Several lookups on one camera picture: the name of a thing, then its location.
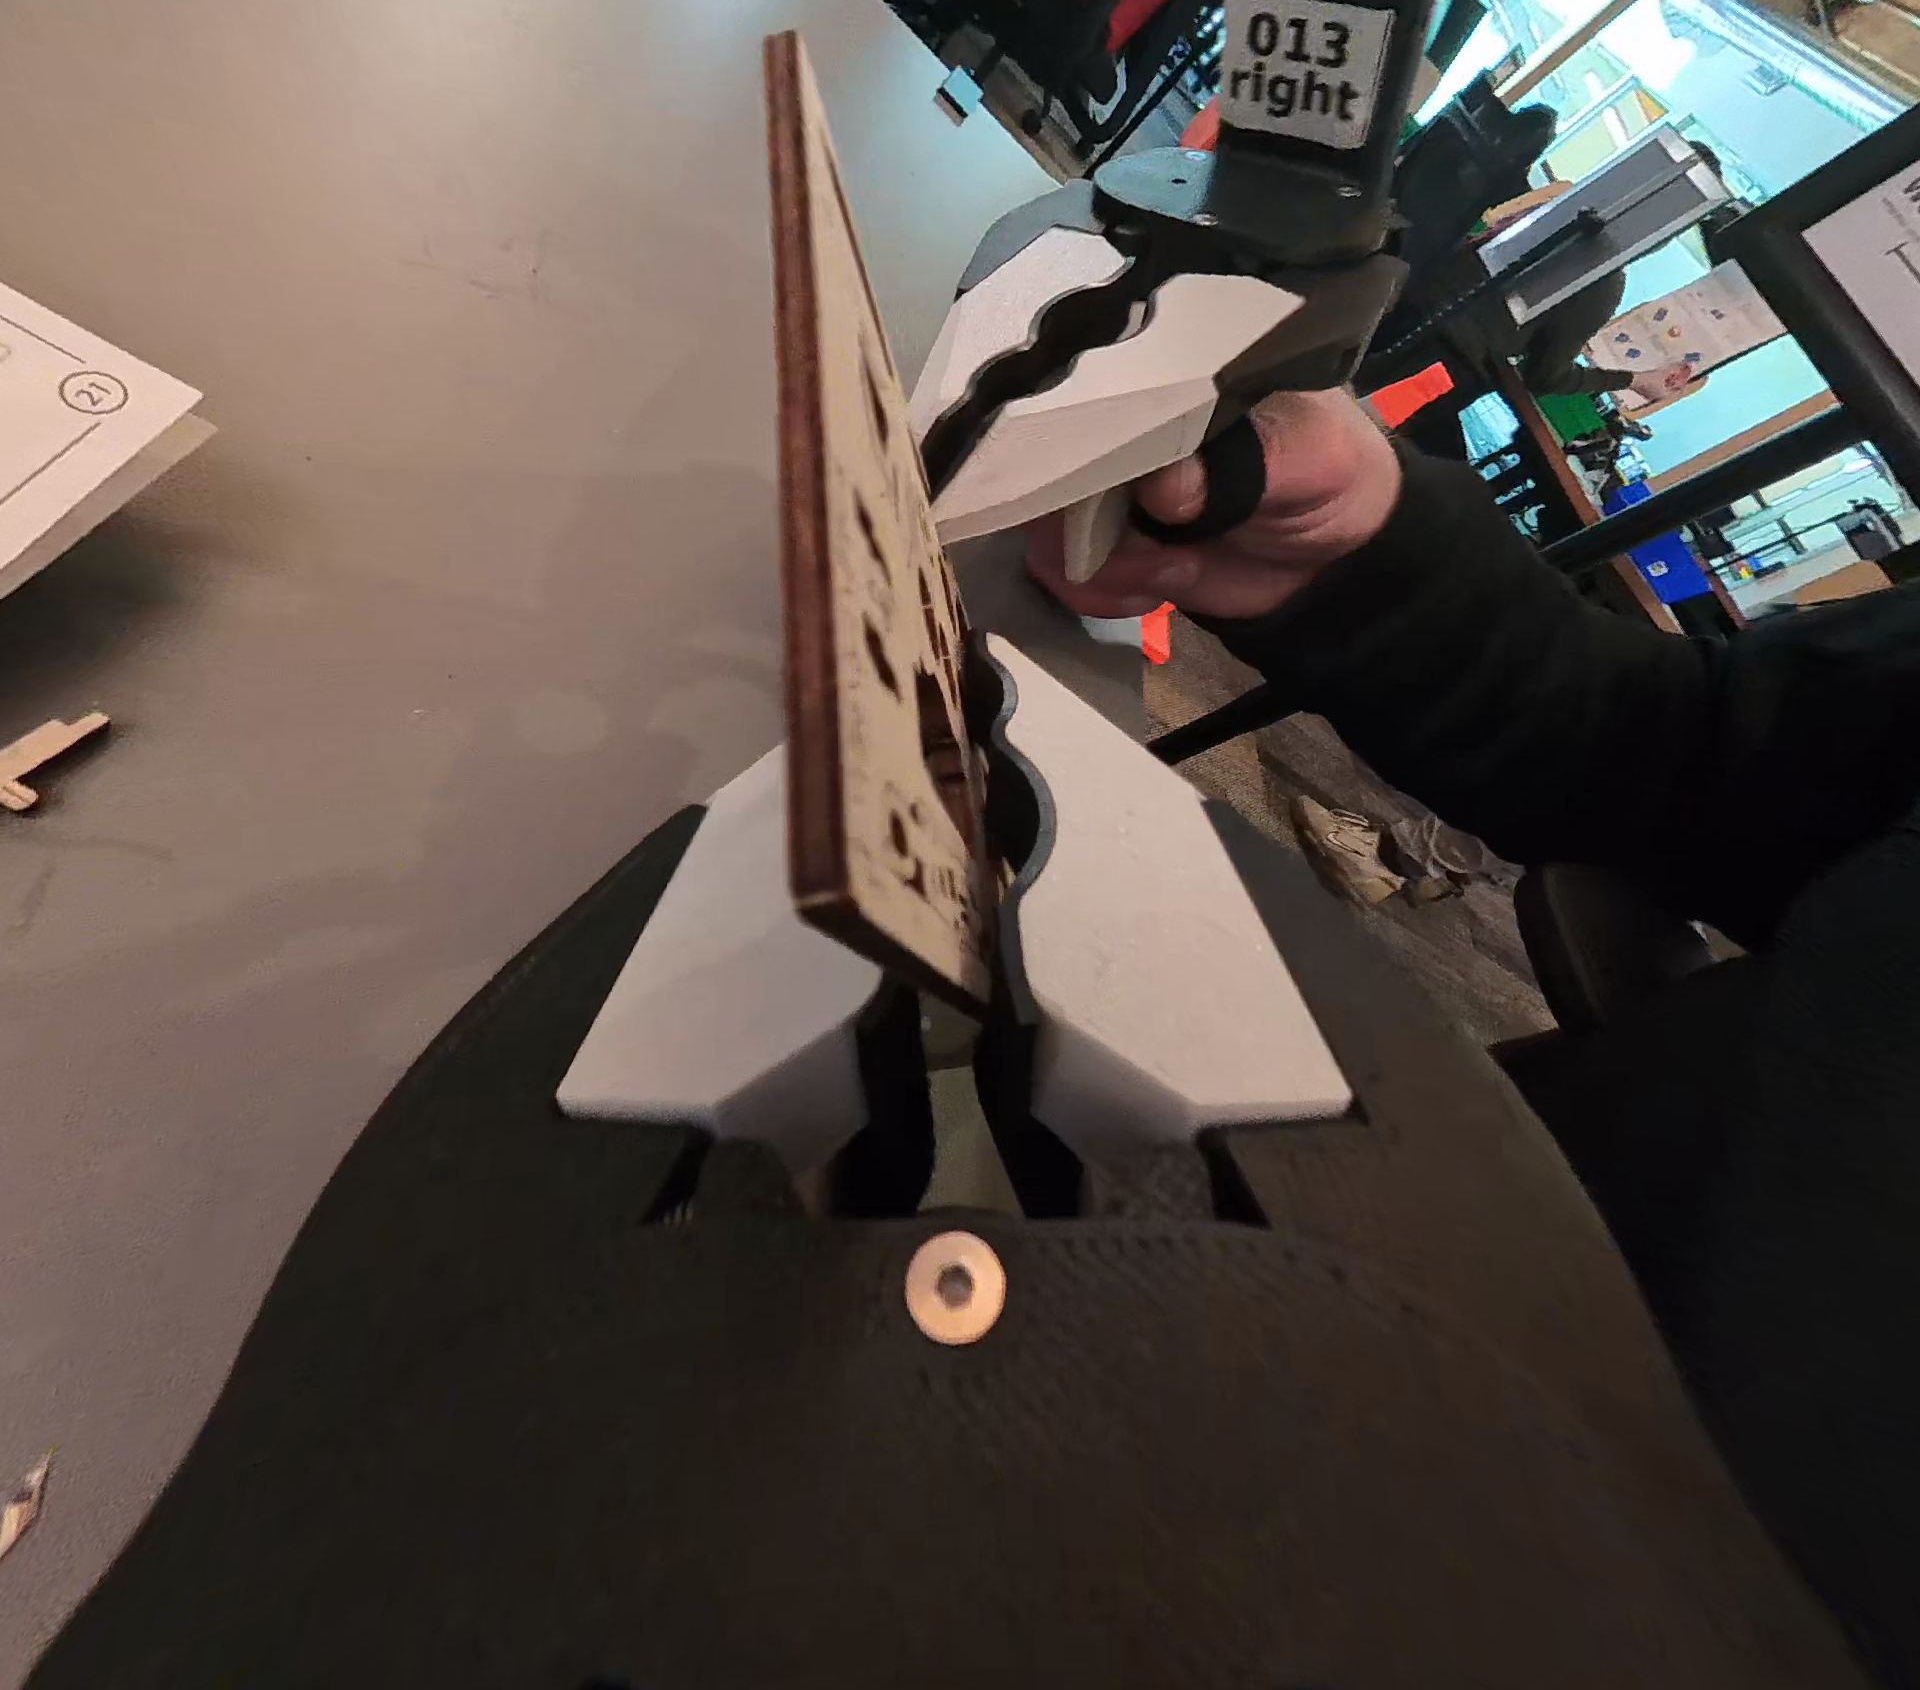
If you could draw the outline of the blue storage bin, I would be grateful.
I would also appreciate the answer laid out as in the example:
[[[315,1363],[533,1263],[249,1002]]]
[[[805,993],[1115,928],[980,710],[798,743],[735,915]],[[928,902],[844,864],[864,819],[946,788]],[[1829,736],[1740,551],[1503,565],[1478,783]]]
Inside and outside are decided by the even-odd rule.
[[[1695,599],[1711,599],[1714,585],[1682,531],[1669,531],[1628,551],[1628,562],[1647,581],[1648,592],[1680,613]]]

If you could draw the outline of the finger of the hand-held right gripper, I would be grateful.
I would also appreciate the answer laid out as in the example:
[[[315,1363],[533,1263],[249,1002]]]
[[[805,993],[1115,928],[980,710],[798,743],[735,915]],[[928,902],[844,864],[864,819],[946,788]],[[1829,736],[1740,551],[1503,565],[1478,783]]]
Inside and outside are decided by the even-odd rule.
[[[1305,297],[1253,278],[1179,275],[1135,333],[1001,407],[932,499],[945,546],[1061,517],[1067,580],[1093,580],[1123,540],[1134,483],[1201,450],[1228,382],[1261,359]]]
[[[953,299],[909,393],[929,483],[953,483],[1005,410],[1117,330],[1131,275],[1110,238],[1056,226]]]

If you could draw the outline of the person's right hand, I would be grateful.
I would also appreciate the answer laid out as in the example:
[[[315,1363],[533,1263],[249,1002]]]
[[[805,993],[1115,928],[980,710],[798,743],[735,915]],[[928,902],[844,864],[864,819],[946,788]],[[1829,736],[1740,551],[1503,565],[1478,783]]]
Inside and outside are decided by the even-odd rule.
[[[1027,526],[1027,573],[1065,609],[1123,620],[1164,605],[1193,618],[1260,620],[1364,550],[1398,502],[1403,461],[1353,387],[1274,393],[1249,414],[1264,494],[1231,533],[1158,544],[1138,526],[1090,581],[1067,577],[1065,517]]]

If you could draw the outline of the wooden parts sheet round holes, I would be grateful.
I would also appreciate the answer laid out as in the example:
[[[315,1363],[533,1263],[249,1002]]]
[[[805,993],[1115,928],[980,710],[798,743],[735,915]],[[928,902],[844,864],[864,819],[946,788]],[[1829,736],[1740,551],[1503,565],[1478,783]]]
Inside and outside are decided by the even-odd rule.
[[[998,868],[968,625],[798,31],[762,44],[788,874],[798,916],[983,1015]]]

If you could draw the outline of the person's right forearm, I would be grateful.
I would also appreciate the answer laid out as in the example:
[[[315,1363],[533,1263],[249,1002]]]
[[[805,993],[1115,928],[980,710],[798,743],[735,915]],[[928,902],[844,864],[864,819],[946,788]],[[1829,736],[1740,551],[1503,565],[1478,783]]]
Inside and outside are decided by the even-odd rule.
[[[1918,956],[1918,587],[1688,640],[1589,605],[1466,467],[1403,455],[1364,550],[1196,625],[1514,864],[1606,868],[1748,950]]]

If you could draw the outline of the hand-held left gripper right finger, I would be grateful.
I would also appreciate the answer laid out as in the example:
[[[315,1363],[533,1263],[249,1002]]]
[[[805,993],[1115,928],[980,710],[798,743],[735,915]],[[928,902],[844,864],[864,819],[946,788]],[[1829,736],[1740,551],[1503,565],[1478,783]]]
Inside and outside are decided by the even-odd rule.
[[[1356,1092],[1208,798],[995,635],[973,642],[1001,868],[973,1087],[1016,1188],[1080,1188]]]

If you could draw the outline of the framed sign on easel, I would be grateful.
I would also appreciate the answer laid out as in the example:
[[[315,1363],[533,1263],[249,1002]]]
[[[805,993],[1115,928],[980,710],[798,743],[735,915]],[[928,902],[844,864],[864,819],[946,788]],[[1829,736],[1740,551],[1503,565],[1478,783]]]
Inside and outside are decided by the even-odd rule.
[[[1708,238],[1918,498],[1918,109]]]

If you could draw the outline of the illustrated instruction booklet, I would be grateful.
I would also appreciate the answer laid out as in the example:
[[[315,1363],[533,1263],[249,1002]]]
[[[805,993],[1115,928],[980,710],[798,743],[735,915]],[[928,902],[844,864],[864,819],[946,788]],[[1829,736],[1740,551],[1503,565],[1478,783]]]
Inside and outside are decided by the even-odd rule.
[[[2,289],[2,595],[211,436],[200,389]]]

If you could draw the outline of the small T-shaped wooden piece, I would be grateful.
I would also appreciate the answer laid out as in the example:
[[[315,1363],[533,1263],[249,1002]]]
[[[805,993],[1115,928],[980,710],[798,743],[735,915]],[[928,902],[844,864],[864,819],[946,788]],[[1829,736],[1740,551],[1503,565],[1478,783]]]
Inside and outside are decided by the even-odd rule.
[[[33,813],[38,804],[33,777],[107,731],[109,714],[89,710],[78,718],[46,718],[2,743],[2,809],[15,816]]]

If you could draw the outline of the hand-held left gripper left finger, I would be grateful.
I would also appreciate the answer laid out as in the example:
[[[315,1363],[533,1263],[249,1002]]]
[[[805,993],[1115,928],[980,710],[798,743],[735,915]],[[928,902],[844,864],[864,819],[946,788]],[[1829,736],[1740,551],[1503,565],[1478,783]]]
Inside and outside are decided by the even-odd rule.
[[[556,1089],[570,1119],[766,1144],[794,1171],[866,1126],[860,1018],[881,970],[794,902],[785,747],[714,793]]]

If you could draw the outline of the black stand pole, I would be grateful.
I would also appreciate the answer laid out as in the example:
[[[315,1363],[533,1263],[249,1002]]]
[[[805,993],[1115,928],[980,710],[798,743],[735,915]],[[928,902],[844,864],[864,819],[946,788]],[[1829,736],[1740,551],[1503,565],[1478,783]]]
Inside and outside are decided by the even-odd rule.
[[[1148,750],[1165,765],[1183,765],[1205,751],[1222,750],[1237,739],[1253,736],[1294,717],[1302,705],[1286,698],[1285,688],[1261,683],[1228,703],[1196,717],[1179,728],[1156,736]]]

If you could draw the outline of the person's tan shoe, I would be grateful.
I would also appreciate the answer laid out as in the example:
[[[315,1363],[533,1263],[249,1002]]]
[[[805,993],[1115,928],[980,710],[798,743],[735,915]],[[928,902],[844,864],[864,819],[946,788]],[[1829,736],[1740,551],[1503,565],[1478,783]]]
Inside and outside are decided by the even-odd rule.
[[[1431,816],[1370,824],[1305,793],[1289,798],[1289,824],[1323,882],[1357,909],[1388,901],[1448,901],[1474,878],[1474,861],[1451,847]]]

